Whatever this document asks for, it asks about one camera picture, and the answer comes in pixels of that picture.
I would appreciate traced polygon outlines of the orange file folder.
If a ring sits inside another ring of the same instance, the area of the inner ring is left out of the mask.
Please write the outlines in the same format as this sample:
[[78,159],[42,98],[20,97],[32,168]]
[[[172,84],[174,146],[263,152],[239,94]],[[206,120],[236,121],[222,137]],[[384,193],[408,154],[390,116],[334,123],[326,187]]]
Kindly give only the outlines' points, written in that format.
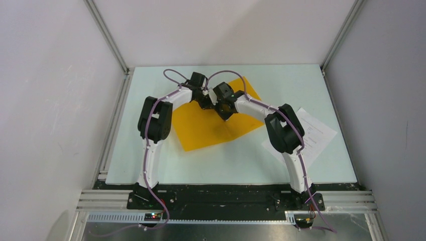
[[194,100],[173,111],[172,126],[188,152],[233,141],[264,126],[264,122],[242,113],[223,120],[215,110],[203,110]]

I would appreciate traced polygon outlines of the white paper sheet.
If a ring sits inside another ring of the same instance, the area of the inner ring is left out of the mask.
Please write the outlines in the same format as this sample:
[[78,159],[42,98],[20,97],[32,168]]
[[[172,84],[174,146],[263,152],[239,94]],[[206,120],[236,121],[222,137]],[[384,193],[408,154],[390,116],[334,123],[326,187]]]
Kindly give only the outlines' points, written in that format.
[[297,110],[296,115],[305,130],[303,137],[305,148],[302,151],[305,166],[309,168],[317,165],[318,162],[334,164],[334,155],[329,155],[326,152],[337,135],[337,131],[321,122],[302,107]]

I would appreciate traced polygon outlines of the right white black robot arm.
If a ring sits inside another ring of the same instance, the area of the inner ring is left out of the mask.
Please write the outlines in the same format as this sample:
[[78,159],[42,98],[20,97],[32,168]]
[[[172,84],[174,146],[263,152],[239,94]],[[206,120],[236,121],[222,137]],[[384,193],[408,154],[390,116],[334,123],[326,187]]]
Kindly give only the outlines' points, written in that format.
[[222,119],[241,113],[265,123],[269,142],[281,154],[289,173],[293,206],[300,210],[313,206],[316,211],[324,211],[323,200],[307,175],[301,153],[305,147],[304,129],[293,108],[288,104],[267,105],[244,91],[233,91],[224,82],[208,94]]

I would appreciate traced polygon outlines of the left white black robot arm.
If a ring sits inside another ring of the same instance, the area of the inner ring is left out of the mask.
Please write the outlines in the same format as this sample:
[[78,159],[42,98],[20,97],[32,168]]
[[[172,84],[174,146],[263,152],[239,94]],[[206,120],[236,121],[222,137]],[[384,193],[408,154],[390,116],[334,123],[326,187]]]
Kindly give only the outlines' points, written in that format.
[[173,111],[184,104],[195,101],[201,109],[214,109],[207,87],[207,77],[193,72],[184,83],[178,83],[177,89],[164,97],[145,99],[138,121],[138,131],[144,143],[144,159],[137,183],[143,191],[139,202],[152,209],[158,204],[158,194],[153,188],[158,184],[159,152],[164,140],[169,136]]

